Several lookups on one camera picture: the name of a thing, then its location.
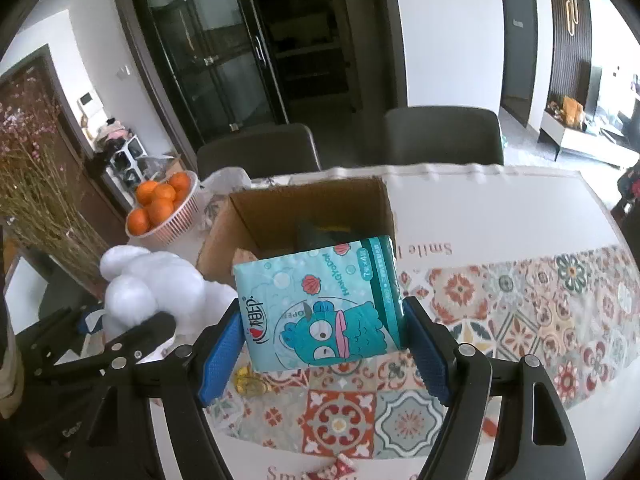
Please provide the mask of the white plush toy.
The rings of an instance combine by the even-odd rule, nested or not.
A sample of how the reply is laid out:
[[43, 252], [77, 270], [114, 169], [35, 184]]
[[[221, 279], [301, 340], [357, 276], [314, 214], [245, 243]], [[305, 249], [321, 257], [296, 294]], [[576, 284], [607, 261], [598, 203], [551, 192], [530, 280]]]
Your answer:
[[108, 283], [103, 318], [108, 339], [164, 312], [175, 319], [176, 337], [194, 341], [238, 298], [231, 286], [207, 281], [192, 263], [172, 252], [114, 246], [104, 252], [100, 273]]

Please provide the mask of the small red candy packet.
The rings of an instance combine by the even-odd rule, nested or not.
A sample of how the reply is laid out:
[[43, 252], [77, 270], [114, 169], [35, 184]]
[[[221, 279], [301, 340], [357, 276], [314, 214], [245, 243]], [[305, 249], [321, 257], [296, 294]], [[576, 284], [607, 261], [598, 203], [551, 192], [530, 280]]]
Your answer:
[[347, 456], [340, 454], [329, 465], [315, 471], [304, 472], [300, 478], [303, 480], [342, 480], [352, 477], [356, 472], [355, 464]]

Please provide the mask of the teal tissue pack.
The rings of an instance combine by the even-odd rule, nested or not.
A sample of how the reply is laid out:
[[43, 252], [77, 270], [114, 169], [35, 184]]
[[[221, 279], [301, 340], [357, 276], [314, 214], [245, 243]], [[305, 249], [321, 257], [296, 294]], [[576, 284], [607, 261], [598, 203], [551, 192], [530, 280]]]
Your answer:
[[406, 348], [387, 235], [238, 263], [233, 277], [258, 372], [332, 366]]

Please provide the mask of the green knitted glove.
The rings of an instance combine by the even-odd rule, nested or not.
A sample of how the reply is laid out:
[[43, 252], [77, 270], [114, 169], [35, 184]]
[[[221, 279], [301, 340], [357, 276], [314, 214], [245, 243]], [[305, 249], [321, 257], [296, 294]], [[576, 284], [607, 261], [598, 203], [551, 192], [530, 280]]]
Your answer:
[[356, 240], [356, 235], [349, 230], [339, 230], [328, 226], [316, 226], [309, 221], [299, 222], [296, 226], [296, 249], [311, 250]]

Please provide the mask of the glass vase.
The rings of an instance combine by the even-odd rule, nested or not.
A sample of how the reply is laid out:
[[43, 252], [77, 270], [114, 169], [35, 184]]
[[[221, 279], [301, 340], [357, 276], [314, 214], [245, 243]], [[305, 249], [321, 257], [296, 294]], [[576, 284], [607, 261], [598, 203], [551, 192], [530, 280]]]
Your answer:
[[92, 296], [104, 298], [107, 281], [100, 272], [100, 259], [107, 250], [94, 230], [68, 229], [46, 237], [46, 252]]

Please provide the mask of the pink fruit basket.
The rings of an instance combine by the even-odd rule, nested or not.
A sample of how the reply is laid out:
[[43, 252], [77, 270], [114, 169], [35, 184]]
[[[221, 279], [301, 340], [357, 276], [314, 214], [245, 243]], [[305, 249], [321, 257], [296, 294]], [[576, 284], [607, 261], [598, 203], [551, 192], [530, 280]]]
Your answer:
[[186, 234], [198, 217], [198, 176], [177, 171], [164, 180], [146, 180], [134, 191], [136, 204], [126, 218], [126, 234], [149, 250], [161, 250]]

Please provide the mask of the brown cardboard box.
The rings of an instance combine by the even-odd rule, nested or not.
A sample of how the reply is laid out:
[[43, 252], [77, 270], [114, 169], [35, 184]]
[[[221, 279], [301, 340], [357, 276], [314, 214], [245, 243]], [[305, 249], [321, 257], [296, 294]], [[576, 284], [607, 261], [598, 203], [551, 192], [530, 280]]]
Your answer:
[[263, 259], [381, 235], [394, 237], [395, 226], [380, 178], [254, 188], [222, 201], [196, 268], [232, 285], [239, 249]]

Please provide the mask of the dried flower bouquet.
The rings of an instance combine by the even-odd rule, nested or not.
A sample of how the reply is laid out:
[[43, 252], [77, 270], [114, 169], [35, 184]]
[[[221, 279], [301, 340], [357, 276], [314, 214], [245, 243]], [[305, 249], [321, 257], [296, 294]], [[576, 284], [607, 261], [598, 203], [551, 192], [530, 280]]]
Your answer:
[[21, 243], [48, 256], [48, 235], [93, 229], [79, 210], [79, 179], [56, 152], [61, 133], [58, 101], [37, 75], [1, 85], [1, 219]]

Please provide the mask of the floral tissue box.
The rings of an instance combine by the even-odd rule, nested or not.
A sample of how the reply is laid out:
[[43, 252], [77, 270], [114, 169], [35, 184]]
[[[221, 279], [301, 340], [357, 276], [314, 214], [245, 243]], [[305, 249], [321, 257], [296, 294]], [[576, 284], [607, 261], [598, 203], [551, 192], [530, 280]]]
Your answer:
[[226, 167], [214, 171], [198, 185], [198, 203], [202, 206], [198, 229], [208, 231], [214, 224], [227, 197], [252, 187], [252, 181], [241, 167]]

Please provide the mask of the white tablecloth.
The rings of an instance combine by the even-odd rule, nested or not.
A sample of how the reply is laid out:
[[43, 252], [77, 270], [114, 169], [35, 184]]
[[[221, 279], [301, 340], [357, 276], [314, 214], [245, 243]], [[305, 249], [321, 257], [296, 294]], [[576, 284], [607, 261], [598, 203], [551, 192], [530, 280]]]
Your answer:
[[[383, 182], [402, 292], [495, 358], [533, 353], [568, 411], [590, 479], [619, 477], [639, 428], [639, 272], [604, 203], [576, 172], [416, 165], [278, 177], [222, 200], [210, 236], [255, 249], [305, 184]], [[232, 476], [297, 479], [337, 454], [359, 479], [413, 479], [446, 411], [407, 352], [266, 375], [205, 412]]]

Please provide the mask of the dark chair back left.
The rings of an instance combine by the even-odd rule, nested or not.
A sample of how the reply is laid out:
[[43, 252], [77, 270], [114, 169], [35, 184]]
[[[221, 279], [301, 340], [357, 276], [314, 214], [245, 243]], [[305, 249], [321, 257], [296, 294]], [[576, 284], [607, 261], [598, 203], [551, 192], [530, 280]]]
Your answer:
[[320, 171], [314, 136], [304, 124], [263, 124], [203, 145], [196, 154], [201, 181], [214, 172], [242, 168], [260, 179]]

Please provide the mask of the dark chair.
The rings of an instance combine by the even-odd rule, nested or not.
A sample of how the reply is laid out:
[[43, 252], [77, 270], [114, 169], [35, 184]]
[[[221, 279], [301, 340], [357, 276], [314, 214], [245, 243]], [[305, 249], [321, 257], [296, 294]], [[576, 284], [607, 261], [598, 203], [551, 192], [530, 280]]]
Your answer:
[[214, 172], [242, 168], [260, 179], [320, 171], [314, 136], [304, 124], [263, 124], [203, 145], [196, 154], [201, 181]]
[[498, 116], [468, 106], [407, 106], [384, 117], [380, 161], [386, 165], [503, 165]]

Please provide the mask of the white tv console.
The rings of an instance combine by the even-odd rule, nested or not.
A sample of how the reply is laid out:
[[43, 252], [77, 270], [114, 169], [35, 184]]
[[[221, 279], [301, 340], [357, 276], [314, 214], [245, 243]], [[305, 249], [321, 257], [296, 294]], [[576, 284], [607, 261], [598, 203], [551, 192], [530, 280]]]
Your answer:
[[557, 155], [567, 152], [618, 168], [632, 167], [639, 160], [639, 154], [630, 148], [608, 140], [601, 133], [591, 134], [565, 127], [548, 112], [542, 114], [540, 132], [552, 140]]

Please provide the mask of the black glass cabinet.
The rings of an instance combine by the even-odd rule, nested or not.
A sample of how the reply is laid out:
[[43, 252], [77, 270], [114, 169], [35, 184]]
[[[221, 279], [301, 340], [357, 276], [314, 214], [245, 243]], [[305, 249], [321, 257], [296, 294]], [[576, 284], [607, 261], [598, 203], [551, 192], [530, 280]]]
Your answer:
[[144, 88], [189, 165], [258, 125], [300, 122], [326, 166], [383, 156], [405, 104], [397, 0], [115, 0]]

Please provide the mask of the dark chair back right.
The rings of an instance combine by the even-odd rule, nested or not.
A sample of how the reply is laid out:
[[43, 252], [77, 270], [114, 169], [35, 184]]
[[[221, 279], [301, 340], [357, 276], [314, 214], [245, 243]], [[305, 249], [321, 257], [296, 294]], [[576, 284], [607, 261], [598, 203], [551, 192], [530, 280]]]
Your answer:
[[384, 117], [380, 161], [386, 165], [503, 165], [498, 116], [468, 106], [407, 106]]

